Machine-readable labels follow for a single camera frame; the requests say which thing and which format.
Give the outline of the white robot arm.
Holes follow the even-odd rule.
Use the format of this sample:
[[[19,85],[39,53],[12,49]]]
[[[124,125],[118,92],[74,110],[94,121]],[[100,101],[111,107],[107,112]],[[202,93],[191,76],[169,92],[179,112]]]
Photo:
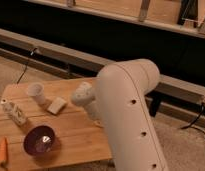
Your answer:
[[[145,101],[159,80],[148,59],[116,62],[71,95],[74,105],[102,123],[117,171],[169,171]]]

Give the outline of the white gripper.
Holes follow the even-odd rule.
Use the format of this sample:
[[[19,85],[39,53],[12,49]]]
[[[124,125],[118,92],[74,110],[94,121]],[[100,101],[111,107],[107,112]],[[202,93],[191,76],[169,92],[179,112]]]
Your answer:
[[[91,120],[97,120],[97,121],[94,121],[95,125],[100,128],[103,128],[101,121],[98,121],[100,120],[100,113],[99,113],[96,101],[92,101],[88,105],[86,105],[85,110]]]

